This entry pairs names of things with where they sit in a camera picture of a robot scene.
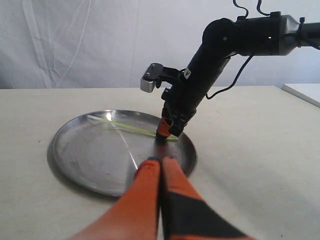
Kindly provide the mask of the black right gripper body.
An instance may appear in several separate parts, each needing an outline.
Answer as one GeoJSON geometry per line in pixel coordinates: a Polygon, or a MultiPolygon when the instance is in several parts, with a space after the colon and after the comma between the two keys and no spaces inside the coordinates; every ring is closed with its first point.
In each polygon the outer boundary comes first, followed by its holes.
{"type": "Polygon", "coordinates": [[[164,100],[161,117],[168,125],[186,125],[194,116],[196,109],[208,92],[208,76],[206,74],[183,74],[165,77],[171,84],[161,98],[164,100]]]}

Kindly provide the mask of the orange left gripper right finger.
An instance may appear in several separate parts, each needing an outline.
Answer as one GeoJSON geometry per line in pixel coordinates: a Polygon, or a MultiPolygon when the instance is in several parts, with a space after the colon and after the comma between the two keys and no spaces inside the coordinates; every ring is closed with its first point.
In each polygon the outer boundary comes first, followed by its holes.
{"type": "Polygon", "coordinates": [[[218,215],[195,190],[178,161],[161,163],[161,213],[165,240],[252,240],[218,215]]]}

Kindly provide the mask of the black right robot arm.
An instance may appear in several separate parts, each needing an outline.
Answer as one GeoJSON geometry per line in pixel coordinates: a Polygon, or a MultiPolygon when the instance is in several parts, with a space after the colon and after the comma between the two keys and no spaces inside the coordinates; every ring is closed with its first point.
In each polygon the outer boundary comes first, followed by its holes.
{"type": "Polygon", "coordinates": [[[221,18],[203,31],[201,45],[188,66],[177,72],[177,83],[166,88],[156,137],[178,137],[195,115],[203,98],[221,75],[232,56],[286,56],[294,48],[320,48],[320,24],[296,21],[290,15],[272,12],[270,16],[236,21],[221,18]]]}

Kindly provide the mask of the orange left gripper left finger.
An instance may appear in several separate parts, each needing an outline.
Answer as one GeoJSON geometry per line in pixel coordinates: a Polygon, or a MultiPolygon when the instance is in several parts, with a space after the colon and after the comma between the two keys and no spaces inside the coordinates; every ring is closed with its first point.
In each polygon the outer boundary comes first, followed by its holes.
{"type": "Polygon", "coordinates": [[[150,157],[124,195],[72,240],[155,240],[158,235],[160,161],[150,157]]]}

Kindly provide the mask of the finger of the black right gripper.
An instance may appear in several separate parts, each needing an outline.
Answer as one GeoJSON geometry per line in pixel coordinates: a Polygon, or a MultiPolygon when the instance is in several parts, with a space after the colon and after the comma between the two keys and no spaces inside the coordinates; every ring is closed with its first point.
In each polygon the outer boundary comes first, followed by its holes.
{"type": "Polygon", "coordinates": [[[174,116],[168,131],[171,135],[179,137],[186,125],[187,121],[182,116],[174,116]]]}

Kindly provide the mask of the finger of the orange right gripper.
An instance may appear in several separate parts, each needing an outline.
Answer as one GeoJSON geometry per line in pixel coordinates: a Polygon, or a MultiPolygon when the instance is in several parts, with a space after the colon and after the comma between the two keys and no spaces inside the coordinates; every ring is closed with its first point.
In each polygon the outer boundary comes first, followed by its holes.
{"type": "Polygon", "coordinates": [[[170,133],[170,128],[171,128],[171,123],[172,121],[166,117],[162,117],[157,130],[156,130],[156,137],[157,138],[168,138],[172,134],[170,133]]]}

